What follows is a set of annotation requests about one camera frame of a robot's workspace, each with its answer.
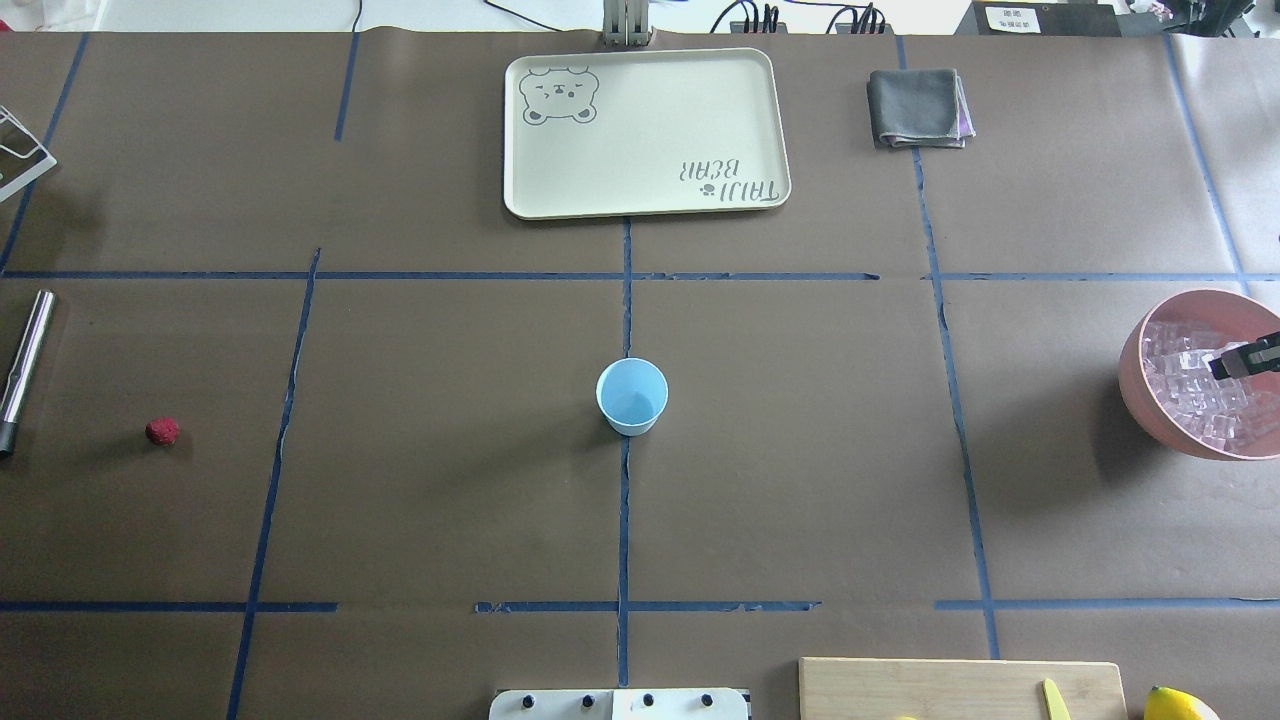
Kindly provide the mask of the red strawberry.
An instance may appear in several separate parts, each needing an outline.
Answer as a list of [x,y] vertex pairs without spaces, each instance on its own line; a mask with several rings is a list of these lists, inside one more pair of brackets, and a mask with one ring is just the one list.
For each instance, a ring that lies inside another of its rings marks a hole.
[[172,447],[180,438],[180,424],[172,416],[155,418],[145,425],[146,439],[159,447]]

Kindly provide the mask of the pile of ice cubes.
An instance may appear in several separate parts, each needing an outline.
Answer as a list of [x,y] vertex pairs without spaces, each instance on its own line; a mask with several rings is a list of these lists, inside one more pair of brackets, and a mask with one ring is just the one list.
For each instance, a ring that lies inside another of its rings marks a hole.
[[1149,322],[1140,366],[1157,405],[1197,439],[1240,452],[1279,427],[1277,393],[1257,375],[1216,379],[1210,363],[1244,346],[1203,322]]

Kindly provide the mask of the light blue cup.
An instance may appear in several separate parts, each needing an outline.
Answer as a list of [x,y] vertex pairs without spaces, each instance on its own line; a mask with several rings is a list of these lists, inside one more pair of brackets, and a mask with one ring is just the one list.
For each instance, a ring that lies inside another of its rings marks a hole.
[[641,357],[622,357],[598,377],[596,405],[614,432],[623,437],[649,432],[669,400],[664,373]]

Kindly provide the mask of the white cup rack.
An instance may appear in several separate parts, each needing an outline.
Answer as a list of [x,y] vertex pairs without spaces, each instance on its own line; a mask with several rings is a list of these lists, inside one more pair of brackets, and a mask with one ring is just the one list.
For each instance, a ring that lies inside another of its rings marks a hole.
[[1,202],[58,167],[56,158],[1,105]]

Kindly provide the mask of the pink bowl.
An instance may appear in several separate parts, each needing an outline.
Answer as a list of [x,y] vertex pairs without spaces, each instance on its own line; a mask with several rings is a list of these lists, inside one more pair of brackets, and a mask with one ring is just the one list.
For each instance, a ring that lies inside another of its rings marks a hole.
[[[1277,429],[1240,452],[1217,450],[1181,429],[1155,400],[1140,366],[1140,337],[1149,322],[1203,322],[1211,328],[1251,343],[1277,332],[1277,315],[1263,304],[1226,290],[1189,290],[1156,305],[1135,327],[1119,360],[1123,400],[1135,421],[1160,443],[1194,457],[1221,461],[1258,461],[1277,457]],[[1277,372],[1260,373],[1265,389],[1277,393]]]

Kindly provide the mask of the yellow lemon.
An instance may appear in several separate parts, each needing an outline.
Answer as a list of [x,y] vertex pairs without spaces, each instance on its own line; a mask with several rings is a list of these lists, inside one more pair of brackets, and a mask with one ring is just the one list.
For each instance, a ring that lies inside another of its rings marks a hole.
[[1143,708],[1146,720],[1219,720],[1219,714],[1199,697],[1169,685],[1153,685]]

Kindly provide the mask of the yellow knife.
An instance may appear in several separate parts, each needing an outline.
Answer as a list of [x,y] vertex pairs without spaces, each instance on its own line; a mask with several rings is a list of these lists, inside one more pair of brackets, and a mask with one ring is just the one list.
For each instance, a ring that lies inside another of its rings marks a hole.
[[1070,711],[1062,697],[1059,685],[1052,679],[1043,679],[1041,683],[1044,708],[1048,720],[1071,720]]

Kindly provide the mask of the black box with label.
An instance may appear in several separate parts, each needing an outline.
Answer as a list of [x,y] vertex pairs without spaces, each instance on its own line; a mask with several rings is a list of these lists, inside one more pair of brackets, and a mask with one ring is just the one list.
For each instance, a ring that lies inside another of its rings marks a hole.
[[1097,1],[970,1],[956,36],[1121,37],[1119,14]]

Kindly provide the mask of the wooden cutting board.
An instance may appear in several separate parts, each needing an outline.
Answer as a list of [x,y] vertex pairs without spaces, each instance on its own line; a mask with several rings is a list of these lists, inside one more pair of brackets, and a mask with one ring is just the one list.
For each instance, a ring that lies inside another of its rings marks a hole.
[[803,719],[1046,719],[1043,682],[1073,719],[1126,719],[1115,664],[801,657]]

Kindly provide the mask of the cream bear tray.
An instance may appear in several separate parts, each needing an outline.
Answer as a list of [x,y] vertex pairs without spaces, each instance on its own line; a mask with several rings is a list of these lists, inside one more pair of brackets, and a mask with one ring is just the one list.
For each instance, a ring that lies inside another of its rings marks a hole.
[[760,50],[532,55],[506,68],[503,199],[518,218],[765,210],[791,191]]

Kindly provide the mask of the white pillar with base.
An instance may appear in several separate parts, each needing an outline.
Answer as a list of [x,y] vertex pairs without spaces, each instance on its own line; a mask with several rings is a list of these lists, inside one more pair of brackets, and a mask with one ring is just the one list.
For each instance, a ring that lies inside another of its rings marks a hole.
[[489,719],[751,719],[745,691],[728,687],[509,689]]

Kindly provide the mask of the metal muddler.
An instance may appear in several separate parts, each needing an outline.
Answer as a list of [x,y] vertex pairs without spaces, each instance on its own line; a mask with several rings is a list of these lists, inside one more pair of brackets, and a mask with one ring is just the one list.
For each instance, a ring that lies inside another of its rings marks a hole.
[[58,296],[51,290],[40,290],[36,293],[23,334],[15,347],[1,402],[3,457],[10,457],[15,451],[22,409],[38,365],[56,304]]

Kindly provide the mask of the aluminium frame post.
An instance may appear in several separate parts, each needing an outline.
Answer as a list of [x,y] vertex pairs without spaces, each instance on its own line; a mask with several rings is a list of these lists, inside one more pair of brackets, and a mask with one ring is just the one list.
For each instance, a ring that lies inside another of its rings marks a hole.
[[648,47],[652,42],[649,0],[603,0],[602,42],[607,47]]

